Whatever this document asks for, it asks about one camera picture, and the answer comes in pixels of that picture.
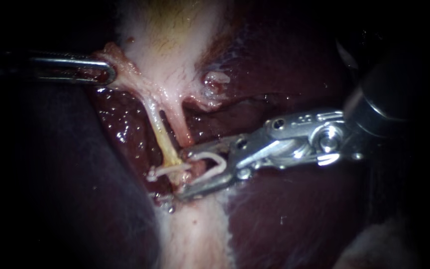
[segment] metal grasper jaw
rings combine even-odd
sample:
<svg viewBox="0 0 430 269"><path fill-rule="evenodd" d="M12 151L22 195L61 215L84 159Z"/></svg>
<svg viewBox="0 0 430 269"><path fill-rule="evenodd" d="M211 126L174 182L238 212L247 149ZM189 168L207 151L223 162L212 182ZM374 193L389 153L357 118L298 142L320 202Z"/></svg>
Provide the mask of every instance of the metal grasper jaw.
<svg viewBox="0 0 430 269"><path fill-rule="evenodd" d="M267 120L250 134L199 144L184 152L190 158L201 152L225 154L226 168L212 178L194 181L176 193L182 201L204 196L243 182L263 167L286 169L305 163L320 166L337 162L348 130L342 111L317 110Z"/></svg>

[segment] wet tissue surface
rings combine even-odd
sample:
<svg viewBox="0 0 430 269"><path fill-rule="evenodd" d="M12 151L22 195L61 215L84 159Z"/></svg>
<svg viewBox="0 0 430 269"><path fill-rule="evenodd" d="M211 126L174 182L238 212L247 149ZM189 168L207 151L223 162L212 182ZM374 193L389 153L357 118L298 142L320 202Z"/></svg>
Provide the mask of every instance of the wet tissue surface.
<svg viewBox="0 0 430 269"><path fill-rule="evenodd" d="M95 9L89 14L56 7L20 21L13 26L17 33L0 29L0 43L8 46L99 57L114 56L103 49L115 42L135 70L111 58L124 75L98 89L0 82L0 153L9 153L0 155L0 164L10 160L8 171L0 171L0 194L8 199L0 208L0 238L17 253L14 263L366 266L362 251L377 253L369 244L352 244L361 251L339 257L364 228L399 214L404 187L386 182L391 168L385 164L260 170L242 186L190 204L154 203L180 181L146 177L151 166L177 163L171 147L251 132L281 114L340 108L354 82L336 38L362 75L392 33L382 26L360 29L341 11L338 17L300 4L179 1L170 9L153 3L87 3ZM64 12L72 19L55 19ZM335 25L327 23L333 18L339 19ZM192 22L172 24L180 19ZM35 20L49 33L36 37ZM143 86L135 87L140 81ZM157 128L169 140L154 135ZM387 231L397 231L386 223ZM377 235L382 227L367 231Z"/></svg>

